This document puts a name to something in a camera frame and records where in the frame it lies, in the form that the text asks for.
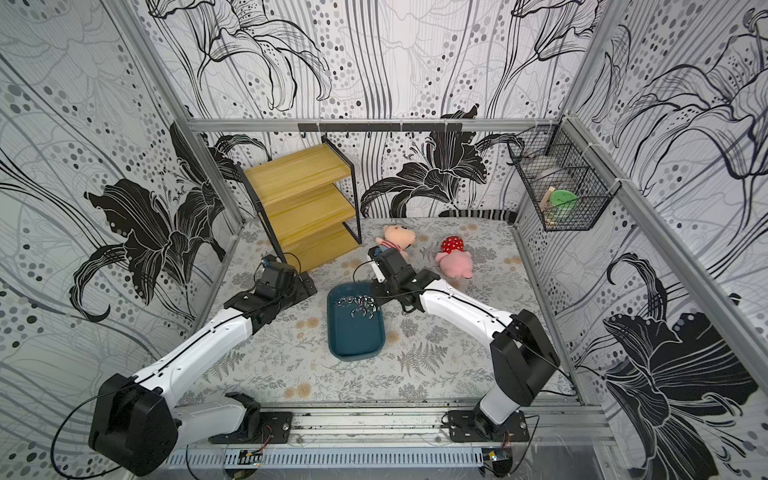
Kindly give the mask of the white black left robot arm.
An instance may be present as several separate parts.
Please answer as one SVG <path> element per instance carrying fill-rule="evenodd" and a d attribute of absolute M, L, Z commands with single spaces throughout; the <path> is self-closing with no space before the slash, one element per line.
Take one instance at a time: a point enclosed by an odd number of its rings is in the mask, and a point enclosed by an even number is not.
<path fill-rule="evenodd" d="M 277 315 L 316 294 L 308 273 L 268 255 L 254 286 L 227 300 L 222 310 L 189 339 L 131 376 L 115 374 L 95 400 L 89 447 L 136 476 L 145 476 L 178 448 L 287 440 L 292 417 L 263 414 L 242 392 L 196 405 L 180 401 L 194 383 L 232 350 L 272 323 Z"/>

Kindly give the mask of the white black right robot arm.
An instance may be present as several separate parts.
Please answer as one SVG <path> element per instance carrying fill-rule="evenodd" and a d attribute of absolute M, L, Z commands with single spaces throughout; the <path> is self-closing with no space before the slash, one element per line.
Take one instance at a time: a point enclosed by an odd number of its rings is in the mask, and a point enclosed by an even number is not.
<path fill-rule="evenodd" d="M 474 409 L 479 429 L 500 427 L 539 395 L 559 371 L 560 360 L 538 317 L 511 313 L 455 289 L 437 273 L 415 270 L 395 249 L 372 247 L 368 259 L 376 276 L 375 303 L 397 301 L 405 314 L 441 318 L 488 347 L 494 384 Z"/>

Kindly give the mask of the pile of steel wing nuts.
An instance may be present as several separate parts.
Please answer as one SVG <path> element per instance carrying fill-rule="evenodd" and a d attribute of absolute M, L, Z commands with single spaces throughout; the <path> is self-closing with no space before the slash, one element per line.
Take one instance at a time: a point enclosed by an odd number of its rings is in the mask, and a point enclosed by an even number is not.
<path fill-rule="evenodd" d="M 338 307 L 347 308 L 351 317 L 372 319 L 378 312 L 375 299 L 370 295 L 353 295 L 338 299 L 335 302 Z"/>

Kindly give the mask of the teal plastic storage tray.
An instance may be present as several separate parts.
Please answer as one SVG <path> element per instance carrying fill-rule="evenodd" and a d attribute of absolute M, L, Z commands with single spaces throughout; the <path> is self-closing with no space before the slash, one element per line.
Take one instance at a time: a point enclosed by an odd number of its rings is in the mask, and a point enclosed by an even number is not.
<path fill-rule="evenodd" d="M 371 295 L 367 282 L 335 286 L 327 295 L 328 348 L 342 361 L 366 360 L 377 356 L 386 343 L 382 312 L 378 307 L 372 318 L 351 317 L 347 308 L 335 302 L 346 296 Z"/>

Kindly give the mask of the peach pig plush blue trousers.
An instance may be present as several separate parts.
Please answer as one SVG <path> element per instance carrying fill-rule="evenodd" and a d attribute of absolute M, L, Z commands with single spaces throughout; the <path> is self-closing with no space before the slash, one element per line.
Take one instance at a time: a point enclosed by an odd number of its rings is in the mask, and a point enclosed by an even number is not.
<path fill-rule="evenodd" d="M 383 236 L 377 237 L 375 242 L 382 249 L 396 249 L 404 260 L 408 259 L 407 249 L 415 242 L 416 234 L 413 230 L 400 225 L 387 225 Z"/>

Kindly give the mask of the pink pig plush red dress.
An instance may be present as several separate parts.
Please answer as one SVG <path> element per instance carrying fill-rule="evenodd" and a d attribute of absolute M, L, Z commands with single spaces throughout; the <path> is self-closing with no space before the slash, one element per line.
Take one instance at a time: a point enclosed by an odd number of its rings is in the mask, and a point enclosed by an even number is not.
<path fill-rule="evenodd" d="M 448 278 L 471 279 L 473 277 L 471 253 L 465 250 L 464 241 L 459 236 L 449 236 L 441 242 L 435 261 Z"/>

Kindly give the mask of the floral table mat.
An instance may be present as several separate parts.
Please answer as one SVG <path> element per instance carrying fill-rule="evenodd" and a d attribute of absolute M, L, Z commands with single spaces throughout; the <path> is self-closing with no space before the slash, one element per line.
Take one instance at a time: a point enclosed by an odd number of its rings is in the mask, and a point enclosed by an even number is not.
<path fill-rule="evenodd" d="M 328 347 L 327 296 L 336 285 L 372 276 L 367 248 L 384 228 L 362 223 L 363 245 L 314 269 L 317 293 L 280 313 L 267 327 L 217 360 L 183 396 L 199 404 L 239 391 L 264 404 L 476 399 L 493 385 L 489 348 L 456 326 L 421 312 L 383 309 L 381 351 L 343 361 Z M 509 224 L 480 218 L 415 218 L 409 250 L 416 268 L 433 268 L 442 240 L 460 236 L 474 261 L 473 276 L 455 282 L 468 295 L 501 310 L 539 309 Z"/>

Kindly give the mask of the wooden three-tier shelf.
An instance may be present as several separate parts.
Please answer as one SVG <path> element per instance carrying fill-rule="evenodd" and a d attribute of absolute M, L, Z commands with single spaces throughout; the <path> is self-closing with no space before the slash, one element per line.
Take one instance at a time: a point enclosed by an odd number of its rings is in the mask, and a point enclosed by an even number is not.
<path fill-rule="evenodd" d="M 246 169 L 244 179 L 275 253 L 296 269 L 309 272 L 362 243 L 355 167 L 327 137 Z"/>

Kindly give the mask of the green round lid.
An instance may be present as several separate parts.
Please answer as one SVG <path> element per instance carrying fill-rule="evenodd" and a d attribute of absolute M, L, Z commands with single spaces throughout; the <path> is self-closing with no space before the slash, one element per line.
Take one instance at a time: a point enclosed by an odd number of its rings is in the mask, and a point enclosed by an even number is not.
<path fill-rule="evenodd" d="M 549 204 L 553 209 L 563 210 L 563 211 L 570 211 L 573 209 L 579 202 L 579 196 L 575 193 L 563 190 L 563 189 L 557 189 L 554 190 L 550 197 L 549 197 Z"/>

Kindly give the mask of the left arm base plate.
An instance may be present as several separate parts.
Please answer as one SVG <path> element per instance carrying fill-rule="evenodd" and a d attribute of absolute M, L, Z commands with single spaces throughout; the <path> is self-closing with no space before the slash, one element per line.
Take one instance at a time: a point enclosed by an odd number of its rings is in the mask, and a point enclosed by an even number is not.
<path fill-rule="evenodd" d="M 286 444 L 293 425 L 290 411 L 248 413 L 241 426 L 231 433 L 209 438 L 212 444 Z"/>

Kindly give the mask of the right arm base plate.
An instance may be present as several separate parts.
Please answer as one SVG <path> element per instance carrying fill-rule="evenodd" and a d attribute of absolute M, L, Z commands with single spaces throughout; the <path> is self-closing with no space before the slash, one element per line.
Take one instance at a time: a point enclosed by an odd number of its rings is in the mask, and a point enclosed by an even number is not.
<path fill-rule="evenodd" d="M 514 412 L 500 425 L 479 410 L 449 410 L 442 422 L 454 443 L 524 443 L 530 439 L 527 419 L 521 411 Z"/>

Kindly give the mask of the aluminium front rail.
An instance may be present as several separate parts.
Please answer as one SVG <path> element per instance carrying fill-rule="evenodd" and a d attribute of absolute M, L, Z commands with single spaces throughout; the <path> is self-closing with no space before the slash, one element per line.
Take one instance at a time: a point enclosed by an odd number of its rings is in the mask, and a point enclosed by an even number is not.
<path fill-rule="evenodd" d="M 289 407 L 293 425 L 286 444 L 291 447 L 438 447 L 454 444 L 501 445 L 497 442 L 454 443 L 442 420 L 449 410 L 471 410 L 447 405 L 376 405 L 373 407 Z M 601 445 L 615 442 L 601 408 L 544 402 L 520 410 L 527 419 L 530 439 L 554 445 Z"/>

